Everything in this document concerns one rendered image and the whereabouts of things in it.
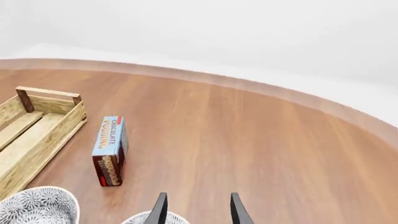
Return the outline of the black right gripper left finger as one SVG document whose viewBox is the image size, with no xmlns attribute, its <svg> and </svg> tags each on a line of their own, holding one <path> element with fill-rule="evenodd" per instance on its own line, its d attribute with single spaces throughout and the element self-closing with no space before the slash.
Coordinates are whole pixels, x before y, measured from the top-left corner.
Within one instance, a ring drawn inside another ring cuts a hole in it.
<svg viewBox="0 0 398 224">
<path fill-rule="evenodd" d="M 167 193 L 161 192 L 159 197 L 146 219 L 146 224 L 165 224 L 168 211 Z"/>
</svg>

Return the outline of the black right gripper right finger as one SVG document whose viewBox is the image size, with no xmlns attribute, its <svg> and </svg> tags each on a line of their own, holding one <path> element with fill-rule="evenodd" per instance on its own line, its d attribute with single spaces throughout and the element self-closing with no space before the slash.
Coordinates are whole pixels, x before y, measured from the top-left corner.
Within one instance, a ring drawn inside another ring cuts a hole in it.
<svg viewBox="0 0 398 224">
<path fill-rule="evenodd" d="M 237 192 L 231 193 L 230 211 L 233 224 L 254 224 Z"/>
</svg>

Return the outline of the grey patterned bowl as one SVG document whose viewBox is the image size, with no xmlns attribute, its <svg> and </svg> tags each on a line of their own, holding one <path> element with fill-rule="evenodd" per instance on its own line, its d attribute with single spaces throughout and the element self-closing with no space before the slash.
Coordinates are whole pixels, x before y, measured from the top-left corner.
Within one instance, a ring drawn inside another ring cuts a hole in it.
<svg viewBox="0 0 398 224">
<path fill-rule="evenodd" d="M 151 210 L 135 214 L 134 216 L 131 216 L 130 218 L 122 222 L 121 224 L 144 224 L 150 213 Z M 167 212 L 165 224 L 190 224 L 190 223 L 183 217 L 173 212 Z"/>
<path fill-rule="evenodd" d="M 34 187 L 0 201 L 0 224 L 80 224 L 80 205 L 64 188 Z"/>
</svg>

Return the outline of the wooden slat tray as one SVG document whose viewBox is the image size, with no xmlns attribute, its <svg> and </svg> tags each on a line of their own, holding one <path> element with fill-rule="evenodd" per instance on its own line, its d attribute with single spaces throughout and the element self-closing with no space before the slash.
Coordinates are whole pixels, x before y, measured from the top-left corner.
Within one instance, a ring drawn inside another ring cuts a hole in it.
<svg viewBox="0 0 398 224">
<path fill-rule="evenodd" d="M 87 122 L 77 93 L 16 92 L 0 105 L 0 200 L 23 190 Z"/>
</svg>

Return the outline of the chocolate pudding box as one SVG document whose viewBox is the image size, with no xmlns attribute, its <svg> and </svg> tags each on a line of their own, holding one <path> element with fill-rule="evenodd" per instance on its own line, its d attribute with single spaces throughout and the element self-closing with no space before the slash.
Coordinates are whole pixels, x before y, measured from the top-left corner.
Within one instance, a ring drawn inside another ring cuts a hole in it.
<svg viewBox="0 0 398 224">
<path fill-rule="evenodd" d="M 104 117 L 92 151 L 101 186 L 120 186 L 123 183 L 128 147 L 125 119 L 122 116 Z"/>
</svg>

